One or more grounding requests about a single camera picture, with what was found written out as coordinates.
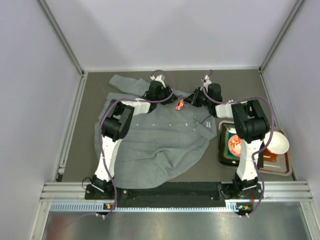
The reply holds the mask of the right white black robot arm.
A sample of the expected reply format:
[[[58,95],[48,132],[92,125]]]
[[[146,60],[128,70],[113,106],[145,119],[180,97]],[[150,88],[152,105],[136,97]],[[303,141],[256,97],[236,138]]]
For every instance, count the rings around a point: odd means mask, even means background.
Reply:
[[[273,120],[268,121],[260,100],[268,104],[271,116],[274,117],[270,102],[261,96],[223,101],[218,83],[197,87],[183,100],[194,107],[206,107],[209,114],[215,118],[233,119],[236,134],[241,140],[240,160],[232,186],[227,187],[225,183],[218,185],[218,193],[222,199],[246,197],[259,186],[258,161],[270,143],[270,140],[264,143],[265,136],[269,131],[273,131],[275,126]]]

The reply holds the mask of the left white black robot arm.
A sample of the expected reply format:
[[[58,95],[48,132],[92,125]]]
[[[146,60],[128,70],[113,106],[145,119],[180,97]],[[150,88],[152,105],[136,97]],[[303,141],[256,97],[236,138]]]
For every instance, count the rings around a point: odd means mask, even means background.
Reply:
[[[117,196],[114,182],[115,162],[122,140],[128,134],[134,116],[152,112],[158,104],[166,105],[177,99],[171,87],[163,80],[153,79],[140,97],[110,101],[98,129],[99,160],[91,182],[92,194],[102,199]]]

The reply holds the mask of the grey button-up shirt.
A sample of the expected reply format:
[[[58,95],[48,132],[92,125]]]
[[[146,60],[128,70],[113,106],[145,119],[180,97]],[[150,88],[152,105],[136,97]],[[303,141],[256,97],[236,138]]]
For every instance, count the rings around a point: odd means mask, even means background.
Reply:
[[[215,118],[201,106],[158,104],[150,113],[132,118],[128,134],[120,143],[114,181],[118,188],[150,189],[172,180],[194,166],[217,136]],[[98,131],[94,125],[94,147],[99,159]]]

